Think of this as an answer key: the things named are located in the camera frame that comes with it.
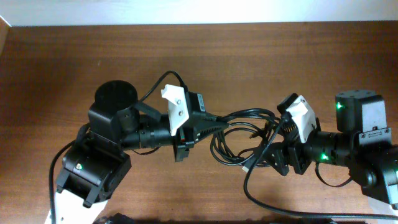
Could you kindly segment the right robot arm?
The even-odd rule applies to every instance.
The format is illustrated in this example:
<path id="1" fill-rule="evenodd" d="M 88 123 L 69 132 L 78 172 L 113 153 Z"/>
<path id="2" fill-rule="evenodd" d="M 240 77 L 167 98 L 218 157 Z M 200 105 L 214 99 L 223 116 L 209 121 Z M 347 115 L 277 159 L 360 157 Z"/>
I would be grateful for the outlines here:
<path id="1" fill-rule="evenodd" d="M 288 121 L 282 142 L 262 143 L 255 158 L 279 174 L 303 174 L 314 162 L 347 167 L 373 208 L 397 214 L 397 146 L 387 125 L 384 98 L 371 90 L 335 96 L 337 132 L 322 131 L 308 101 L 296 93 L 278 106 Z"/>

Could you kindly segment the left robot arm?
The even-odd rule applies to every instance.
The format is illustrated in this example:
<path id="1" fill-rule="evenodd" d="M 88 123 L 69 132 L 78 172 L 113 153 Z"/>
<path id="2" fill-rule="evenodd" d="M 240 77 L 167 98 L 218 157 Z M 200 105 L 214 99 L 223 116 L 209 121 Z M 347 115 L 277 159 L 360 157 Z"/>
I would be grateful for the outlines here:
<path id="1" fill-rule="evenodd" d="M 228 127 L 184 85 L 168 84 L 161 96 L 168 103 L 164 114 L 140 100 L 128 82 L 113 80 L 97 89 L 89 122 L 58 153 L 59 175 L 49 176 L 47 223 L 93 223 L 129 172 L 129 151 L 172 146 L 180 162 L 196 143 Z"/>

